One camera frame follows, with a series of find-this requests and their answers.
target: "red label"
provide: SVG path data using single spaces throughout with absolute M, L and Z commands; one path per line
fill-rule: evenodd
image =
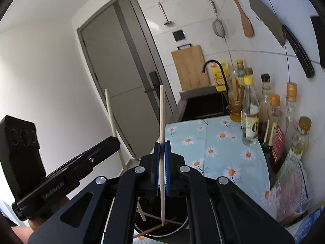
M 277 163 L 277 161 L 281 157 L 280 153 L 284 146 L 284 142 L 285 142 L 285 135 L 282 132 L 282 130 L 280 129 L 280 127 L 277 126 L 277 132 L 276 132 L 276 135 L 273 140 L 273 148 L 272 148 L 272 152 L 271 152 L 275 163 Z

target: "gray door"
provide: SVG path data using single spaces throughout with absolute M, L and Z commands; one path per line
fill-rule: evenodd
M 131 1 L 103 8 L 80 28 L 79 35 L 103 102 L 108 89 L 123 141 L 135 158 L 149 154 L 159 137 L 159 98 L 150 90 L 150 73 L 156 72 L 159 84 L 166 87 L 166 118 L 178 111 L 169 82 L 164 81 L 166 74 L 158 71 L 160 59 L 153 58 L 156 49 L 149 48 Z

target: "floral tablecloth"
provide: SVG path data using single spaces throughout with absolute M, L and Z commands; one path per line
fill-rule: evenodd
M 170 141 L 172 152 L 184 157 L 186 165 L 205 177 L 228 177 L 268 212 L 268 166 L 259 143 L 243 144 L 240 128 L 229 116 L 185 121 L 166 125 L 165 140 Z M 134 241 L 160 243 L 143 237 Z

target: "yellow bottle cap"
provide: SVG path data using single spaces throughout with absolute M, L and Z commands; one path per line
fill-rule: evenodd
M 297 98 L 297 84 L 294 82 L 287 83 L 287 97 L 296 99 Z
M 253 84 L 253 76 L 245 76 L 244 77 L 244 83 L 246 85 L 252 85 Z
M 299 127 L 304 131 L 308 131 L 311 127 L 311 119 L 307 116 L 300 117 Z
M 273 106 L 280 105 L 280 95 L 271 94 L 270 95 L 270 105 L 273 105 Z

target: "food package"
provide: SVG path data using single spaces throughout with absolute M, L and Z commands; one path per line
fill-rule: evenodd
M 325 201 L 321 202 L 318 208 L 308 214 L 308 216 L 306 216 L 304 219 L 286 228 L 287 231 L 293 236 L 296 244 L 299 244 L 300 241 L 302 241 L 303 238 L 310 232 L 311 228 L 320 217 L 324 207 Z
M 288 155 L 270 191 L 270 214 L 285 225 L 294 220 L 300 206 L 306 206 L 311 199 L 307 174 L 301 161 L 295 155 Z
M 225 62 L 225 61 L 220 61 L 220 64 L 222 66 L 222 69 L 224 70 L 225 77 L 228 80 L 229 79 L 229 72 L 228 72 L 229 66 L 228 66 L 228 63 Z M 211 69 L 212 69 L 213 78 L 215 80 L 217 91 L 218 92 L 226 91 L 225 80 L 224 80 L 224 78 L 222 76 L 221 69 L 220 69 L 219 65 L 213 64 L 211 66 Z

